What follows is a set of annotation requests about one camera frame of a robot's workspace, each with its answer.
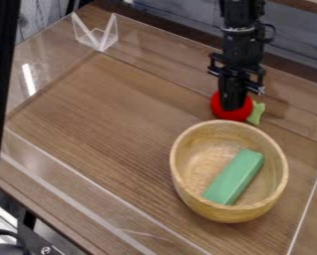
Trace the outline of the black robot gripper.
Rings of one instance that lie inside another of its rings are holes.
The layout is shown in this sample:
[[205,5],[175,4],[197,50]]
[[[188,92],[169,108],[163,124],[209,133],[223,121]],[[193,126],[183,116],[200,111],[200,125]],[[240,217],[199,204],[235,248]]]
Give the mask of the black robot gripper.
[[224,61],[224,56],[216,52],[209,54],[211,64],[208,72],[219,78],[219,92],[223,108],[232,111],[236,107],[241,109],[245,104],[248,91],[261,96],[265,94],[264,78],[265,69],[260,65],[252,67],[231,66]]

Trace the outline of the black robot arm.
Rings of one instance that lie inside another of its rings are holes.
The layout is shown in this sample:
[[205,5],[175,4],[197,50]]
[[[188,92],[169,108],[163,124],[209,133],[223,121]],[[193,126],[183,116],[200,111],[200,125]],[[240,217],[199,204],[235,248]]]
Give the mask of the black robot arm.
[[219,77],[220,104],[227,111],[244,107],[248,93],[265,93],[267,71],[261,66],[265,45],[276,27],[263,23],[265,0],[220,0],[224,19],[223,53],[211,53],[208,72]]

